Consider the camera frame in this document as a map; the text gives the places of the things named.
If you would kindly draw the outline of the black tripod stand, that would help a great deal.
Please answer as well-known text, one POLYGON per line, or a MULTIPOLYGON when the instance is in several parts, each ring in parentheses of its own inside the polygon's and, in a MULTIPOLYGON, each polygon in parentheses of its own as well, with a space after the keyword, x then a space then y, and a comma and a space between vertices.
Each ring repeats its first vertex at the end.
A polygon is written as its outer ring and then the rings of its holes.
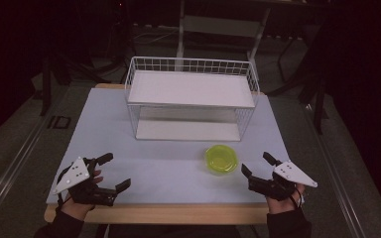
POLYGON ((281 59, 284 56, 285 52, 290 48, 291 44, 295 41, 295 38, 291 38, 287 43, 285 48, 282 50, 278 57, 277 67, 279 70, 279 74, 281 79, 285 83, 284 86, 281 86, 277 89, 267 92, 268 96, 277 96, 280 95, 292 88, 297 86, 302 86, 303 89, 300 92, 298 99, 301 103, 310 105, 313 98, 315 99, 314 105, 314 126, 317 132, 321 135, 321 118, 323 114, 323 101, 324 101, 324 93, 325 93, 325 81, 323 78, 309 69, 308 66, 308 55, 309 53, 305 53, 305 56, 302 58, 298 68, 296 71, 288 78, 285 79, 283 69, 281 66, 281 59))
POLYGON ((80 75, 94 81, 96 83, 107 83, 101 74, 113 70, 120 64, 116 60, 108 65, 98 68, 85 66, 79 62, 74 61, 67 55, 58 52, 50 51, 43 57, 43 70, 42 70, 42 89, 38 91, 39 97, 42 100, 41 116, 45 116, 51 109, 52 105, 52 76, 55 77, 58 83, 68 85, 71 82, 68 69, 78 72, 80 75))

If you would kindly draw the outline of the black floor plate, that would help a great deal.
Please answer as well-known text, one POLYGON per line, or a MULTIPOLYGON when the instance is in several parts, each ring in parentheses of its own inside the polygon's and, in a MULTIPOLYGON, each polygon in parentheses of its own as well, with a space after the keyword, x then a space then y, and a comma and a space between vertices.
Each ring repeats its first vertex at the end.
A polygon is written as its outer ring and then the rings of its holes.
POLYGON ((71 118, 65 116, 52 116, 48 123, 48 129, 67 129, 70 125, 71 118))

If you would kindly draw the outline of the person's left hand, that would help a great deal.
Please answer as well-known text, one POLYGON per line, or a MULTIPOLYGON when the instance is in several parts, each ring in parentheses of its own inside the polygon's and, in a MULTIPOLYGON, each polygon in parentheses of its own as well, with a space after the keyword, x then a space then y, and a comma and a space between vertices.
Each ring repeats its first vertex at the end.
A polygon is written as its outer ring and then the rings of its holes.
POLYGON ((75 203, 68 193, 65 197, 63 205, 61 207, 61 212, 77 219, 83 221, 89 211, 95 207, 94 204, 82 204, 75 203))

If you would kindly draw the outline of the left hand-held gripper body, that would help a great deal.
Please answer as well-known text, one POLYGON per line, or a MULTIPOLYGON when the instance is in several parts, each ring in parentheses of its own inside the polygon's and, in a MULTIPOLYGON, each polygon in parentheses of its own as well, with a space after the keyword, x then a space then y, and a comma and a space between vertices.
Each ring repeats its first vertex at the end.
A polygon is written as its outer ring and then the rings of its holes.
POLYGON ((57 179, 52 194, 62 202, 62 192, 68 191, 75 203, 112 206, 117 192, 115 189, 101 188, 94 180, 97 158, 79 157, 70 166, 63 169, 57 179))

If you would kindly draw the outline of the green plastic bowl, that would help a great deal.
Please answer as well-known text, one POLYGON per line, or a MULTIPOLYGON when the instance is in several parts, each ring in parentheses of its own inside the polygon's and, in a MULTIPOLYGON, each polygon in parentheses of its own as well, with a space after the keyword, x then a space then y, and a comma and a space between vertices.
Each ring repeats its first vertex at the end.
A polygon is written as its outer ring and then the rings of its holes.
POLYGON ((226 145, 213 145, 204 152, 207 168, 216 174, 226 175, 232 173, 239 161, 235 151, 226 145))

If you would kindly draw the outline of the metal floor rail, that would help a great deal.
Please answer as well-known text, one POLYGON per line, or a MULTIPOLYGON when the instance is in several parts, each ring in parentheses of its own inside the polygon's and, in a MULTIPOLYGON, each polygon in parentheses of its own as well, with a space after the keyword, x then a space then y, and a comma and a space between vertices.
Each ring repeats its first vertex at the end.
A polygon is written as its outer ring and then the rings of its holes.
POLYGON ((18 150, 16 156, 11 160, 11 163, 0 177, 0 205, 5 199, 9 190, 11 189, 20 170, 30 157, 30 154, 33 151, 35 145, 37 144, 42 134, 42 131, 47 127, 48 123, 51 121, 52 114, 55 112, 55 110, 56 106, 53 105, 49 109, 47 109, 43 115, 40 115, 38 117, 38 121, 29 131, 28 136, 26 137, 22 146, 18 150))
POLYGON ((351 237, 366 238, 365 232, 362 228, 362 225, 359 222, 356 211, 352 205, 351 199, 349 198, 344 184, 336 170, 330 151, 326 143, 322 139, 321 135, 317 132, 317 129, 314 125, 312 119, 312 116, 314 115, 314 110, 309 104, 302 104, 301 108, 303 109, 304 115, 308 123, 310 124, 311 131, 314 133, 317 143, 320 147, 322 158, 325 163, 325 170, 328 174, 329 181, 334 191, 335 197, 338 201, 340 210, 344 216, 345 223, 347 224, 348 229, 351 233, 351 237))

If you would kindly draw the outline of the white wire shelf rack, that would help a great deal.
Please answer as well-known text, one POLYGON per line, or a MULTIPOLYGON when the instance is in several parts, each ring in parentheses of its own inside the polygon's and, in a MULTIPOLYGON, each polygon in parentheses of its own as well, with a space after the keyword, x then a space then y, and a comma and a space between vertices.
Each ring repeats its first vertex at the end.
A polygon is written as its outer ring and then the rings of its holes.
POLYGON ((256 69, 241 60, 134 57, 125 81, 138 140, 238 142, 259 93, 256 69))

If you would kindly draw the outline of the person's right hand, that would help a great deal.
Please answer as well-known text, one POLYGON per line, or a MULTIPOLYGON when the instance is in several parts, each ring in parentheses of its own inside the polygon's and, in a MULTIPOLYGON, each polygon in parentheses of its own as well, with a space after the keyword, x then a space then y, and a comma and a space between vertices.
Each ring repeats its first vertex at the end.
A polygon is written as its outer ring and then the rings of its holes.
POLYGON ((270 214, 279 214, 284 212, 289 212, 295 210, 302 206, 304 203, 303 193, 305 191, 305 186, 303 184, 297 183, 296 190, 293 194, 286 199, 281 201, 266 197, 268 209, 270 214))

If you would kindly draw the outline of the white metal frame stand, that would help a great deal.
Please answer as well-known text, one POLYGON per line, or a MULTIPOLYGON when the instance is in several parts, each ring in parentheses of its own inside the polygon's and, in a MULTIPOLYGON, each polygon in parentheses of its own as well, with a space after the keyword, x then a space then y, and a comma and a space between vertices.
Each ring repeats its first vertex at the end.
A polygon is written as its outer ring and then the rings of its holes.
POLYGON ((247 59, 253 66, 256 65, 255 57, 271 12, 270 8, 266 8, 263 11, 259 22, 255 22, 187 15, 185 13, 185 7, 186 0, 181 0, 179 44, 175 59, 176 71, 182 71, 184 67, 185 32, 252 38, 254 44, 252 49, 247 52, 247 59))

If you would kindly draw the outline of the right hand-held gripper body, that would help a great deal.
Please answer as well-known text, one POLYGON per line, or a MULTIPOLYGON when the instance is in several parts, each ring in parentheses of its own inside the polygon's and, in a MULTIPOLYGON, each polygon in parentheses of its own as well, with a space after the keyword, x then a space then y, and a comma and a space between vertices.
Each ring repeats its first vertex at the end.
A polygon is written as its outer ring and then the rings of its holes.
POLYGON ((317 187, 318 183, 303 172, 293 162, 280 162, 273 160, 274 166, 271 179, 257 178, 247 170, 248 189, 263 194, 267 197, 284 200, 290 198, 296 191, 296 184, 317 187))

